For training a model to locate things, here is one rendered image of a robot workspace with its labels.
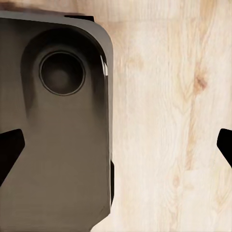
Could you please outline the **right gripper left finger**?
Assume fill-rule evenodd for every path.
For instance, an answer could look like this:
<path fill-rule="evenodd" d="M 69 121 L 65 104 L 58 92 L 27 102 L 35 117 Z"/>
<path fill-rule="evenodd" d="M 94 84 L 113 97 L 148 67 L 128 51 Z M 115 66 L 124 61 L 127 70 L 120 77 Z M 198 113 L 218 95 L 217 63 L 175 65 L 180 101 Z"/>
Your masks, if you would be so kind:
<path fill-rule="evenodd" d="M 21 129 L 0 134 L 0 186 L 25 148 Z"/>

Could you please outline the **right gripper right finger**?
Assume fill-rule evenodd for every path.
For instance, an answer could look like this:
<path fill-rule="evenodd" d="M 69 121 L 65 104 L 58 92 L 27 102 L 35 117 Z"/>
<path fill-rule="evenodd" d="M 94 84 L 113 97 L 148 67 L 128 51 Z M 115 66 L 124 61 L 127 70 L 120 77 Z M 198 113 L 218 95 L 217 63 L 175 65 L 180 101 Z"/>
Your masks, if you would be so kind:
<path fill-rule="evenodd" d="M 217 147 L 232 167 L 232 130 L 221 129 L 217 138 Z"/>

